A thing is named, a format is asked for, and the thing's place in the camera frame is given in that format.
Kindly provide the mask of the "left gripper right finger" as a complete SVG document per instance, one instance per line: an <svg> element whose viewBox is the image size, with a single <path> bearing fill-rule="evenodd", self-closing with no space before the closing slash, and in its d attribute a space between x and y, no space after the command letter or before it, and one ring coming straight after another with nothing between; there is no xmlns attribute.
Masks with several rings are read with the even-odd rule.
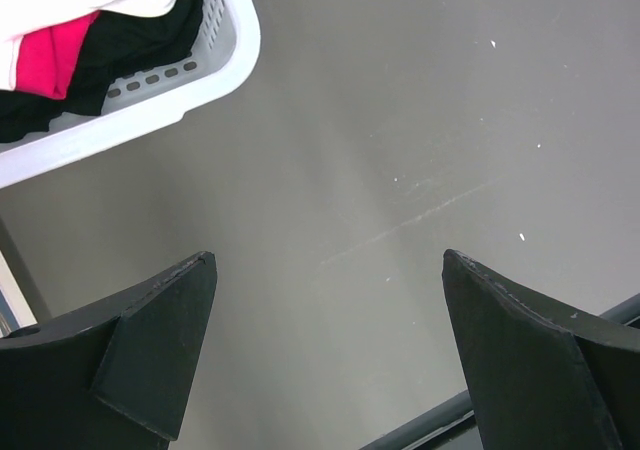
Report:
<svg viewBox="0 0 640 450"><path fill-rule="evenodd" d="M636 449L639 331L527 288L459 251L443 288L486 449Z"/></svg>

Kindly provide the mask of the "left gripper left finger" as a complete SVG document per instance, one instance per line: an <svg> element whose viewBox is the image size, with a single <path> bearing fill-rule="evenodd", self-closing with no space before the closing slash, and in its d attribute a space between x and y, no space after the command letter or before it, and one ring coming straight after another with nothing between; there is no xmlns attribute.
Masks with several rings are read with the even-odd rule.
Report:
<svg viewBox="0 0 640 450"><path fill-rule="evenodd" d="M166 449L179 437L217 285L199 252L1 340L4 449Z"/></svg>

